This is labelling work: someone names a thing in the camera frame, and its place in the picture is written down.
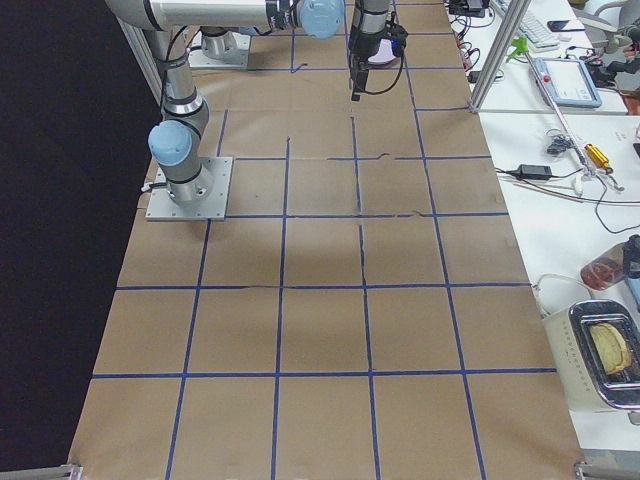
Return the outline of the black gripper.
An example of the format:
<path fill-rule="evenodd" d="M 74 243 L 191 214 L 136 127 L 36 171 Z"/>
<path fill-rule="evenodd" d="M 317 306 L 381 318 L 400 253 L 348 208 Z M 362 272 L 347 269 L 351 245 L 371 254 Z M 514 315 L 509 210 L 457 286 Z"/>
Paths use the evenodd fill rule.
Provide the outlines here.
<path fill-rule="evenodd" d="M 361 98 L 360 93 L 366 92 L 367 80 L 370 65 L 367 58 L 360 58 L 357 55 L 349 57 L 350 78 L 352 82 L 351 100 L 358 102 Z"/>

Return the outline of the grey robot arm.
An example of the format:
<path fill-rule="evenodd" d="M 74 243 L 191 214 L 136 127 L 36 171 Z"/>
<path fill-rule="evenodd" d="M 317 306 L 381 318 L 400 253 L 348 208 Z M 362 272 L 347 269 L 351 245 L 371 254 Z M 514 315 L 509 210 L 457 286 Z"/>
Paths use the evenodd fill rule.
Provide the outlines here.
<path fill-rule="evenodd" d="M 328 160 L 376 162 L 417 153 L 415 134 L 405 131 L 404 107 L 360 109 L 354 102 L 331 100 L 326 74 L 257 68 L 249 74 L 197 72 L 187 32 L 200 31 L 202 50 L 239 39 L 299 49 L 311 41 L 347 39 L 351 95 L 367 94 L 371 57 L 383 43 L 401 48 L 405 30 L 386 1 L 112 1 L 109 10 L 144 39 L 160 82 L 161 121 L 149 135 L 152 155 L 164 185 L 150 200 L 164 201 L 180 217 L 186 208 L 200 218 L 206 206 L 233 197 L 220 158 L 210 158 L 208 125 L 217 93 L 226 93 L 236 128 L 221 138 L 223 147 L 242 149 L 260 141 L 285 141 L 294 153 L 294 177 L 283 184 L 283 210 L 317 214 L 332 194 L 306 173 L 321 150 Z"/>
<path fill-rule="evenodd" d="M 231 61 L 249 52 L 251 36 L 222 27 L 200 28 L 201 50 L 212 60 Z"/>

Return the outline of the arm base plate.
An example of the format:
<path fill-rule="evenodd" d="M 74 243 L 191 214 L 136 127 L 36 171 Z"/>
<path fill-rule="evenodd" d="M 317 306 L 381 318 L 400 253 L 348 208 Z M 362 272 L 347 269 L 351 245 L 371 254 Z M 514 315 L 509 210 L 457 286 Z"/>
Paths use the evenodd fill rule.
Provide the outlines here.
<path fill-rule="evenodd" d="M 198 33 L 192 42 L 189 64 L 193 70 L 231 69 L 248 67 L 251 37 L 237 32 L 220 36 Z"/>
<path fill-rule="evenodd" d="M 149 221 L 224 221 L 232 178 L 233 157 L 200 157 L 201 170 L 184 184 L 169 182 L 156 168 L 146 210 Z"/>

